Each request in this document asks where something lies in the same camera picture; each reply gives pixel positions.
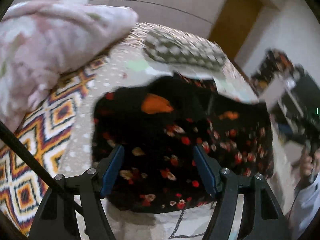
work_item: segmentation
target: person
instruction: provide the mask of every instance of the person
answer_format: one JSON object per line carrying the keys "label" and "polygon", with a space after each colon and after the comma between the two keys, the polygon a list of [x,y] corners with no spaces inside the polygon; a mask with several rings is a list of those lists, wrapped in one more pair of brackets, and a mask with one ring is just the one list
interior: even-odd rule
{"label": "person", "polygon": [[315,153],[315,181],[308,178],[313,168],[312,157],[304,148],[300,159],[300,181],[295,189],[295,201],[288,213],[292,240],[319,239],[320,236],[320,152]]}

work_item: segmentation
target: white and pink plush blanket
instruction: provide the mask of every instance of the white and pink plush blanket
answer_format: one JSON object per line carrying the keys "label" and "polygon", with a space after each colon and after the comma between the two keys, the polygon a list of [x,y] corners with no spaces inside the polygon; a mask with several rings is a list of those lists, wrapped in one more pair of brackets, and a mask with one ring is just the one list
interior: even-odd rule
{"label": "white and pink plush blanket", "polygon": [[72,72],[129,33],[127,7],[30,1],[0,22],[0,120],[14,132],[62,73]]}

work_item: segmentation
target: blue gripper pad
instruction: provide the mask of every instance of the blue gripper pad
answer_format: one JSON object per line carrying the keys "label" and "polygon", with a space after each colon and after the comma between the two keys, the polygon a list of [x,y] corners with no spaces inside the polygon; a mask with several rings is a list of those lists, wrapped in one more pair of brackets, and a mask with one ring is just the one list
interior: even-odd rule
{"label": "blue gripper pad", "polygon": [[111,194],[119,170],[124,159],[124,147],[116,145],[109,157],[102,159],[97,167],[99,181],[101,182],[100,198]]}
{"label": "blue gripper pad", "polygon": [[222,183],[219,174],[221,166],[216,159],[208,156],[201,145],[194,147],[193,159],[196,162],[205,190],[214,198],[217,193],[222,192]]}

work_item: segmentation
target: hand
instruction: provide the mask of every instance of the hand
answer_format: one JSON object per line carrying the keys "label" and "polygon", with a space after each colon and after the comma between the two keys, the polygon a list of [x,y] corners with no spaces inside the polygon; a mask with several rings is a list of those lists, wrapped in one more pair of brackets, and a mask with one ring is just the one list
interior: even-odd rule
{"label": "hand", "polygon": [[[316,151],[314,158],[316,160],[315,174],[317,174],[320,171],[320,152],[319,152],[319,150]],[[312,168],[313,168],[312,157],[309,156],[309,150],[305,147],[302,150],[301,158],[300,158],[300,176],[301,176],[301,179],[308,178],[310,176],[310,174],[311,174]]]}

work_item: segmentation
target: geometric patterned blanket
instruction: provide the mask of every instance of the geometric patterned blanket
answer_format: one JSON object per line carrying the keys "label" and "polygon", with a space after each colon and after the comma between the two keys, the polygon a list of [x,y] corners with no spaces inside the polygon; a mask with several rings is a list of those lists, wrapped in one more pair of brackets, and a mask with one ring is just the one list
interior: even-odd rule
{"label": "geometric patterned blanket", "polygon": [[[59,79],[50,96],[27,114],[15,136],[54,177],[82,99],[106,57]],[[0,149],[0,210],[26,236],[47,185],[7,146]]]}

